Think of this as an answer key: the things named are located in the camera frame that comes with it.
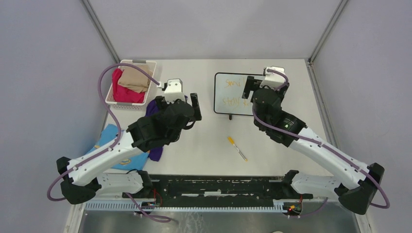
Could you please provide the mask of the black framed whiteboard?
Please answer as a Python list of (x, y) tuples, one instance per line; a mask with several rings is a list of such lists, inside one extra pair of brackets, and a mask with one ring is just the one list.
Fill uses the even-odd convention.
[(242, 98), (247, 78), (251, 76), (256, 80), (263, 80), (259, 74), (224, 73), (218, 72), (214, 77), (214, 105), (213, 111), (225, 115), (252, 115), (251, 96)]

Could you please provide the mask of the white marker pen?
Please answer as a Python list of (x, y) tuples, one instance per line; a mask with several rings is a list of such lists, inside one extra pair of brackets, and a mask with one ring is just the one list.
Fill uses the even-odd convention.
[(237, 150), (237, 152), (238, 152), (238, 154), (242, 157), (242, 159), (244, 160), (244, 161), (248, 161), (248, 159), (245, 157), (245, 155), (241, 152), (241, 150), (238, 148), (238, 146), (236, 145), (236, 144), (234, 144), (234, 145), (232, 145), (236, 150)]

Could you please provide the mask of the yellow marker cap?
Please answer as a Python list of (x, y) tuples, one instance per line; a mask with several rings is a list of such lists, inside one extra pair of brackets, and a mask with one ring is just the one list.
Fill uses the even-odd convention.
[(233, 140), (230, 136), (228, 136), (227, 139), (228, 139), (228, 141), (229, 141), (232, 145), (235, 144), (234, 140)]

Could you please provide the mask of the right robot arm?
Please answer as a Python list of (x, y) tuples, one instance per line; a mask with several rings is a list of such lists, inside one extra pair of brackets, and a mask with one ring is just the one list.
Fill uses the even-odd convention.
[(382, 165), (368, 165), (352, 158), (323, 140), (305, 122), (283, 111), (281, 103), (288, 85), (273, 90), (261, 83), (248, 76), (242, 93), (243, 99), (251, 99), (254, 124), (271, 140), (307, 156), (331, 173), (331, 176), (314, 176), (290, 170), (280, 186), (283, 196), (311, 194), (337, 200), (359, 215), (366, 214), (370, 206), (390, 207), (380, 186), (385, 172)]

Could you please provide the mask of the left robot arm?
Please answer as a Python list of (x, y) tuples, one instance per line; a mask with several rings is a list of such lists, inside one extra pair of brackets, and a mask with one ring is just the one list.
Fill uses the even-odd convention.
[(167, 104), (164, 97), (155, 98), (159, 112), (139, 118), (119, 132), (116, 139), (77, 159), (61, 157), (57, 160), (58, 180), (64, 199), (80, 204), (96, 196), (120, 193), (151, 195), (153, 185), (145, 171), (135, 173), (107, 173), (112, 166), (154, 148), (178, 141), (183, 130), (189, 130), (202, 119), (196, 93), (190, 94), (191, 103), (176, 100)]

